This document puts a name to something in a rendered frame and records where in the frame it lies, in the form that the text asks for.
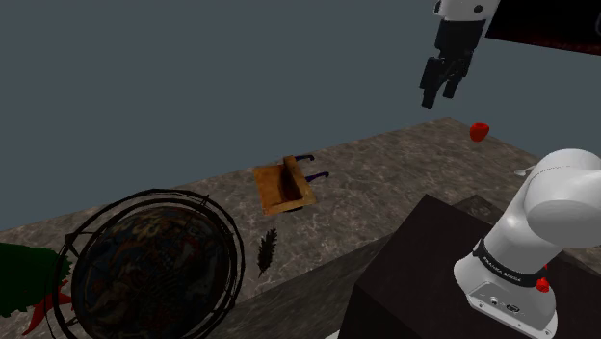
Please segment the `black feather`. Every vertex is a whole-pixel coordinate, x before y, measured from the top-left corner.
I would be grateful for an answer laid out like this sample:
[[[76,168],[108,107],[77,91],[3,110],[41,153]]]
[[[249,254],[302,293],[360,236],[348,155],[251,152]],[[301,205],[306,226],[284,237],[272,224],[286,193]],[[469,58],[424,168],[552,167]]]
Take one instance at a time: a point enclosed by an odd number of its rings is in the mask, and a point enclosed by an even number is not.
[[[257,266],[261,276],[272,264],[274,252],[277,244],[277,230],[275,228],[266,232],[260,240],[260,246],[257,254]]]

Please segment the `dark robot stand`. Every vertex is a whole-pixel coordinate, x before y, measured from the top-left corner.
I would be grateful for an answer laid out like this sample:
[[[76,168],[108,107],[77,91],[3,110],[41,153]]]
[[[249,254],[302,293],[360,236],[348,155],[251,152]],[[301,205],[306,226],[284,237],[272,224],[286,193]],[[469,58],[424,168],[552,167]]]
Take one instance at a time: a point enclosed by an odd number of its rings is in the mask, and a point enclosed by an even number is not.
[[[480,196],[455,205],[424,196],[354,284],[338,339],[528,339],[473,309],[453,275],[501,215]],[[601,339],[601,275],[560,254],[547,278],[553,339]]]

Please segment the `brown wooden knife block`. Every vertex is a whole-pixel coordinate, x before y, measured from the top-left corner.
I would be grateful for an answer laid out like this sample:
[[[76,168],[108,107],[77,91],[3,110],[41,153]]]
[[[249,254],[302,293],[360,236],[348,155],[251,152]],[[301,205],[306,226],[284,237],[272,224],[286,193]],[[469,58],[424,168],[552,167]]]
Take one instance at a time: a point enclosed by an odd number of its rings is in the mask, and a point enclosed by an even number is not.
[[[253,169],[265,216],[298,210],[317,202],[294,157],[286,156],[281,164]]]

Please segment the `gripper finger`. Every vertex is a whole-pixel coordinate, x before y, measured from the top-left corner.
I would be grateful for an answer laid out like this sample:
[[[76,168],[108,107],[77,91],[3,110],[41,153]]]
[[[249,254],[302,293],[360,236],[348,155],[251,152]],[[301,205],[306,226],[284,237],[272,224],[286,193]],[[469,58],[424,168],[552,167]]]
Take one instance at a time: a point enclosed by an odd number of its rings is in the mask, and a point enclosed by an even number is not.
[[[435,102],[437,92],[441,86],[440,76],[444,61],[430,57],[428,58],[425,69],[420,81],[419,88],[423,90],[422,106],[427,109],[431,109]]]
[[[443,71],[445,84],[443,96],[445,98],[452,99],[455,96],[457,87],[460,81],[467,76],[470,65],[470,59],[448,59],[445,61]]]

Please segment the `green and red plant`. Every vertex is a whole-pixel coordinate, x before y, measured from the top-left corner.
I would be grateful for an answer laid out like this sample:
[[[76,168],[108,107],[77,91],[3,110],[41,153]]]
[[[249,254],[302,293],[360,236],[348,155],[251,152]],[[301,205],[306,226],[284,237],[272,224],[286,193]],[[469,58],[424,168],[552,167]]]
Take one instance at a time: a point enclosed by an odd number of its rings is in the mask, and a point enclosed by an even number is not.
[[[54,307],[54,292],[58,304],[71,303],[71,296],[61,292],[68,283],[70,266],[51,248],[0,242],[0,316],[10,318],[14,311],[26,312],[33,306],[31,322],[22,333],[28,335]]]

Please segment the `red cup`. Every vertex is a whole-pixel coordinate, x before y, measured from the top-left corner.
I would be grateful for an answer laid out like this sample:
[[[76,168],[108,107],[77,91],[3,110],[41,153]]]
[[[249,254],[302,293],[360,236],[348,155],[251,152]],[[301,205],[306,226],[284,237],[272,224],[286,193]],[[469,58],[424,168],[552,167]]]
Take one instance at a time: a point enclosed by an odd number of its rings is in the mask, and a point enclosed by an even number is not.
[[[470,139],[475,143],[482,142],[488,135],[490,127],[483,122],[476,122],[471,125],[469,130]]]

